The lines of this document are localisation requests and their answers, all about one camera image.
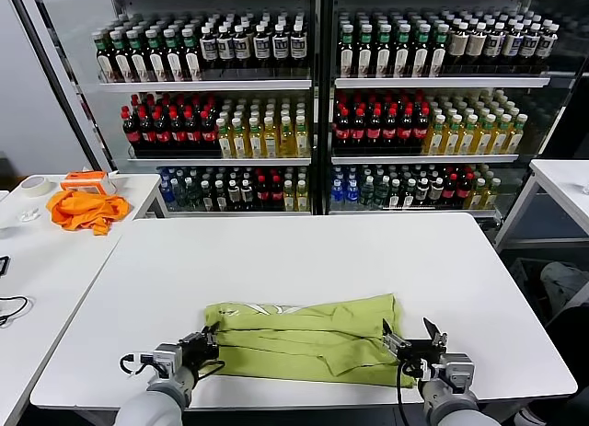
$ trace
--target bottle row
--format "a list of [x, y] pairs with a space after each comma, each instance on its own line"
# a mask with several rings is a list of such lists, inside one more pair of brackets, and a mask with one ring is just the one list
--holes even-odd
[[517, 150], [527, 115], [503, 90], [336, 93], [337, 155], [505, 155]]
[[539, 73], [559, 25], [528, 10], [340, 13], [340, 77]]
[[305, 13], [126, 15], [92, 33], [107, 83], [305, 77]]
[[492, 210], [501, 186], [487, 165], [334, 166], [331, 178], [331, 211]]
[[122, 129], [138, 157], [309, 157], [305, 98], [132, 95]]
[[159, 167], [172, 212], [308, 212], [306, 167]]

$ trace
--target white wall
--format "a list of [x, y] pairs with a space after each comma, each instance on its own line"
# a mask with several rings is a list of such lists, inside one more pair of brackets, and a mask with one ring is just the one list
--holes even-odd
[[0, 26], [0, 158], [20, 176], [90, 167], [10, 0]]

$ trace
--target table leg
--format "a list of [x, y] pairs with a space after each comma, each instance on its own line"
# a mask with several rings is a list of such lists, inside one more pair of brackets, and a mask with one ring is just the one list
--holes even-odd
[[497, 253], [501, 253], [503, 250], [509, 235], [515, 230], [517, 223], [524, 216], [525, 210], [536, 196], [539, 188], [540, 186], [537, 183], [536, 175], [532, 173], [532, 176], [529, 177], [524, 188], [519, 193], [513, 208], [507, 214], [507, 219], [505, 219], [501, 230], [499, 230], [499, 233], [497, 233], [497, 236], [495, 237], [493, 245], [495, 246]]

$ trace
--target water bottle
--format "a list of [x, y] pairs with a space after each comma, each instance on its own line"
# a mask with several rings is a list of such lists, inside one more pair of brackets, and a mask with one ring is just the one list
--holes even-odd
[[331, 204], [330, 209], [335, 212], [341, 210], [343, 206], [343, 188], [341, 187], [341, 180], [335, 179], [331, 187]]

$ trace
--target folded garment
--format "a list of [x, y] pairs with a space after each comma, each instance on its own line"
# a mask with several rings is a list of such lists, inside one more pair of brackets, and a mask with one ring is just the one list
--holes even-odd
[[104, 236], [112, 221], [120, 221], [129, 213], [129, 203], [121, 196], [65, 190], [49, 199], [47, 209], [52, 221], [64, 230], [92, 228], [96, 236]]
[[[399, 333], [393, 294], [297, 307], [222, 303], [205, 310], [219, 323], [219, 374], [394, 386], [398, 361], [383, 345], [383, 319]], [[403, 375], [401, 384], [412, 386]]]

